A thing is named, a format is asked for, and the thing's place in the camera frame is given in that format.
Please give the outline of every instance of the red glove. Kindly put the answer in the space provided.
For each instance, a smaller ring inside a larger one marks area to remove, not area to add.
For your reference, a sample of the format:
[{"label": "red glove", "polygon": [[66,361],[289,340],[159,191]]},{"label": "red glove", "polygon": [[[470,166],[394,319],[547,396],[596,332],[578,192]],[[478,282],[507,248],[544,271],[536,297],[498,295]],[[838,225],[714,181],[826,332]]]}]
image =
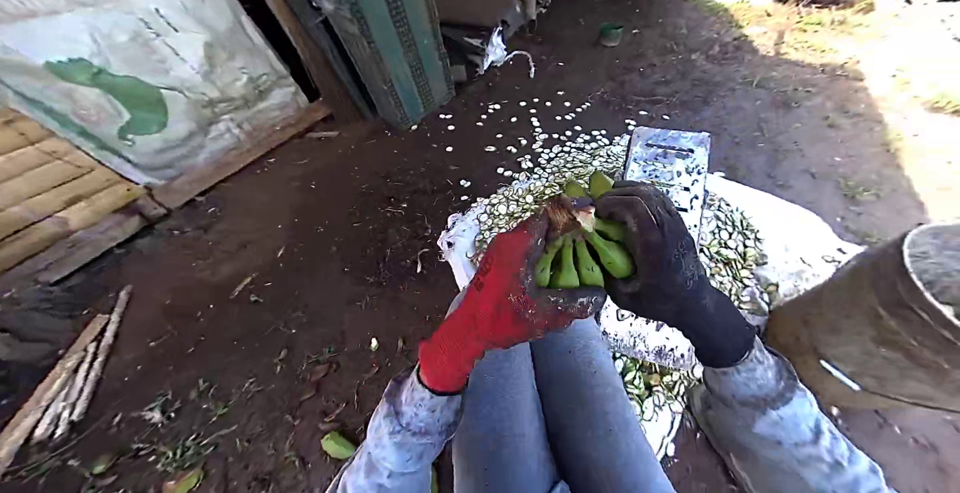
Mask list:
[{"label": "red glove", "polygon": [[540,213],[490,242],[463,302],[420,344],[423,385],[438,394],[459,392],[484,352],[539,339],[600,310],[607,298],[601,288],[535,285],[548,227]]}]

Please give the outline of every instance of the work glove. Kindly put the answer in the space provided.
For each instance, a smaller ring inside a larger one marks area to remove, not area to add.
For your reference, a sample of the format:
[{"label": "work glove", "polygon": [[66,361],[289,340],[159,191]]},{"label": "work glove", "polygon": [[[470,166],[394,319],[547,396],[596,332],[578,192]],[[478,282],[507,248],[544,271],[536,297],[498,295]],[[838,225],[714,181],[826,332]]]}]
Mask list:
[{"label": "work glove", "polygon": [[539,339],[600,310],[603,289],[537,287],[534,266],[548,227],[541,212],[489,243],[460,306],[420,344],[424,386],[436,394],[457,393],[484,352]]},{"label": "work glove", "polygon": [[706,367],[737,364],[754,343],[754,327],[715,289],[693,237],[666,195],[653,185],[618,181],[596,201],[596,215],[623,223],[636,272],[606,290],[620,308],[676,327]]}]

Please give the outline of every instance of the banana bunch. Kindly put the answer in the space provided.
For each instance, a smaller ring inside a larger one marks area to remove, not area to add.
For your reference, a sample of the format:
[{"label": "banana bunch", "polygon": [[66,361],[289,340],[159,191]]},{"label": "banana bunch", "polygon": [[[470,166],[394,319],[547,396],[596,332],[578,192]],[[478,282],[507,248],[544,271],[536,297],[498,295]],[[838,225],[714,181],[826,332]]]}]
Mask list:
[{"label": "banana bunch", "polygon": [[[570,180],[563,193],[570,198],[600,198],[614,187],[614,181],[600,171],[589,178],[589,192],[580,183]],[[616,221],[593,217],[586,222],[577,216],[581,225],[556,238],[536,262],[534,280],[537,286],[547,288],[577,288],[603,286],[606,271],[613,278],[628,278],[634,273],[634,260],[619,242],[626,229]]]}]

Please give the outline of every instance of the dirt ground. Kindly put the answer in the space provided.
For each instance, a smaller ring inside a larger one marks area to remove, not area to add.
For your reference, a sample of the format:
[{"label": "dirt ground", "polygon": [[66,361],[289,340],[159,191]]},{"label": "dirt ground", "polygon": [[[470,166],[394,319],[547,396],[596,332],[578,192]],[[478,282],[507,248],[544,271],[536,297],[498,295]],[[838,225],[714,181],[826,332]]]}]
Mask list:
[{"label": "dirt ground", "polygon": [[[436,246],[447,216],[470,204],[463,195],[494,192],[496,167],[517,167],[502,148],[529,132],[525,121],[505,110],[477,127],[487,103],[590,101],[578,123],[610,135],[625,118],[710,131],[712,170],[812,209],[851,241],[927,220],[862,72],[770,54],[736,19],[709,0],[554,0],[510,41],[533,55],[534,79],[518,59],[461,86],[416,131],[294,139],[59,287],[3,298],[2,327],[59,347],[124,284],[134,292],[75,436],[53,456],[21,452],[0,491],[158,491],[170,474],[158,463],[199,461],[199,491],[322,491],[339,468],[319,449],[324,431],[364,438],[387,381],[414,363],[456,293]],[[595,44],[606,21],[626,26],[615,49]],[[4,365],[4,419],[54,360]],[[162,425],[140,414],[155,401]],[[956,420],[838,417],[902,493],[958,491]],[[736,488],[695,426],[677,445],[667,472],[678,491]],[[117,459],[91,482],[104,455]],[[448,468],[438,466],[446,490]]]}]

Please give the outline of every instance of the leg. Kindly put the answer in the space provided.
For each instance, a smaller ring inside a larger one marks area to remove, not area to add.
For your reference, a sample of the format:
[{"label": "leg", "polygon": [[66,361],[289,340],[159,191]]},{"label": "leg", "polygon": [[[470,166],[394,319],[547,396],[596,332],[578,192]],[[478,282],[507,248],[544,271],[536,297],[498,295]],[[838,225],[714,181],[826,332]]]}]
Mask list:
[{"label": "leg", "polygon": [[530,344],[550,447],[572,491],[673,492],[593,319]]},{"label": "leg", "polygon": [[463,392],[453,435],[457,493],[547,493],[559,481],[546,440],[530,345],[490,351]]}]

